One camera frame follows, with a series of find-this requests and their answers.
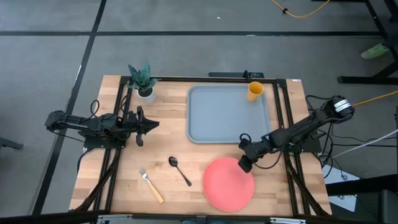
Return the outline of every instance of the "metal clamp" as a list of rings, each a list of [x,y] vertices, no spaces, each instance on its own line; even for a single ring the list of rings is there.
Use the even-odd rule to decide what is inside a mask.
[[[111,220],[123,220],[132,218],[132,214],[122,214],[122,215],[98,215],[98,221],[100,223]]]
[[[305,220],[295,218],[274,218],[271,217],[271,223],[275,224],[305,224]]]
[[[247,70],[245,70],[245,71],[243,72],[243,76],[242,76],[242,78],[245,78],[246,81],[247,81],[248,83],[251,83],[250,74],[251,74],[251,73],[249,73]]]

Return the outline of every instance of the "yellow cable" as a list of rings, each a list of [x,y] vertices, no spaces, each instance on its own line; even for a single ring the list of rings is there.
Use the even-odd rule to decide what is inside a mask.
[[[271,0],[271,1],[273,1],[281,10],[284,10],[284,8],[279,3],[277,3],[275,0]],[[324,6],[326,6],[326,4],[328,4],[329,2],[330,2],[330,0],[327,0],[318,9],[316,9],[316,10],[314,10],[314,11],[312,11],[312,12],[310,12],[310,13],[304,15],[304,16],[296,16],[296,15],[291,14],[289,11],[286,11],[286,14],[288,14],[288,15],[294,17],[294,18],[299,18],[299,19],[305,18],[307,16],[311,16],[312,14],[316,13],[319,9],[323,8]]]
[[[365,103],[369,103],[370,101],[378,100],[378,99],[380,99],[380,98],[383,98],[383,97],[386,97],[386,96],[391,96],[391,95],[394,95],[394,94],[397,94],[397,93],[398,93],[398,90],[397,90],[397,91],[393,91],[392,93],[388,93],[388,94],[382,95],[382,96],[378,96],[378,97],[375,97],[375,98],[371,98],[370,100],[365,100],[365,101],[356,103],[356,104],[354,104],[353,106],[359,106],[359,105],[362,105],[362,104],[365,104]]]

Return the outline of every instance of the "wooden table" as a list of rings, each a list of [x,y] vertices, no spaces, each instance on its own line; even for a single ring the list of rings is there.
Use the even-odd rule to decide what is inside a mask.
[[[118,92],[120,76],[103,77],[98,100],[101,107],[98,114],[112,113]],[[143,136],[144,146],[138,147],[135,136],[128,139],[122,150],[114,189],[111,212],[115,213],[158,213],[158,214],[205,214],[205,215],[244,215],[244,216],[291,216],[292,208],[287,185],[284,160],[272,169],[262,170],[253,167],[255,191],[249,205],[244,209],[226,213],[211,206],[202,191],[202,176],[209,163],[224,156],[239,159],[243,151],[237,144],[195,144],[187,138],[186,113],[187,91],[197,82],[158,82],[156,101],[145,105],[133,93],[130,110],[141,105],[148,119],[160,122],[160,126]],[[300,80],[287,80],[290,104],[294,122],[308,116],[307,104]],[[264,84],[271,119],[271,128],[279,127],[275,98],[271,84]],[[284,123],[287,115],[282,90],[279,91]],[[80,171],[73,191],[70,208],[79,206],[98,182],[104,149],[95,149],[81,161]],[[192,181],[188,187],[178,170],[168,163],[169,156],[178,159],[178,166]],[[268,166],[277,159],[277,154],[268,154],[259,165]],[[306,185],[322,208],[331,213],[323,174],[319,161],[311,153],[302,153],[302,167]],[[163,196],[160,204],[138,168],[145,168],[152,183]],[[297,203],[302,212],[299,188],[296,186]],[[103,191],[100,208],[104,208],[107,186]]]

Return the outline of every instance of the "red plate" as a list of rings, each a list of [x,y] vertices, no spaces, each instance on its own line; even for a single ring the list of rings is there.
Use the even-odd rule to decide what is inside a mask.
[[[237,159],[219,158],[206,168],[203,191],[212,206],[224,212],[236,212],[244,208],[253,196],[253,175],[245,173]]]

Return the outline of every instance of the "potted plant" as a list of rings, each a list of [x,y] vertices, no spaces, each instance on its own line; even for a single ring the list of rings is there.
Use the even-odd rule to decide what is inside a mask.
[[[143,99],[146,103],[153,103],[155,101],[154,86],[157,81],[156,78],[150,78],[150,66],[148,61],[145,62],[142,70],[137,70],[129,65],[130,74],[133,84],[129,88],[137,89],[138,97]]]

